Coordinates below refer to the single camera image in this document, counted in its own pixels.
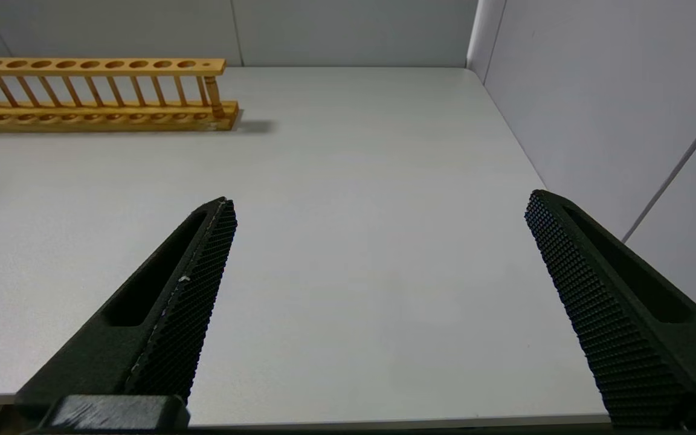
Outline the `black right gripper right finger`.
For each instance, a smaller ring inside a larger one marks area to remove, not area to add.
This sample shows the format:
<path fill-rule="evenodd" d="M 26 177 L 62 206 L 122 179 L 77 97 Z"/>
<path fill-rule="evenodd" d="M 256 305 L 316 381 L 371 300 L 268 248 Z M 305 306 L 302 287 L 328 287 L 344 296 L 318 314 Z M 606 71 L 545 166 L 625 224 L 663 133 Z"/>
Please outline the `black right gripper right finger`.
<path fill-rule="evenodd" d="M 614 427 L 696 427 L 696 303 L 572 201 L 524 214 Z"/>

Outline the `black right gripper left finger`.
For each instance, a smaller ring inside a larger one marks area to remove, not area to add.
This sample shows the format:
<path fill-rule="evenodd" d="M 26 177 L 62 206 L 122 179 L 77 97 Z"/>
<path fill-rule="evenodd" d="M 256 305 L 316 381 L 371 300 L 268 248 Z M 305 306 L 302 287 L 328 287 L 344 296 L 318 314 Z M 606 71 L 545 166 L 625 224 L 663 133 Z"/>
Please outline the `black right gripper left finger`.
<path fill-rule="evenodd" d="M 27 419 L 69 395 L 190 396 L 237 228 L 234 202 L 207 202 L 16 394 Z"/>

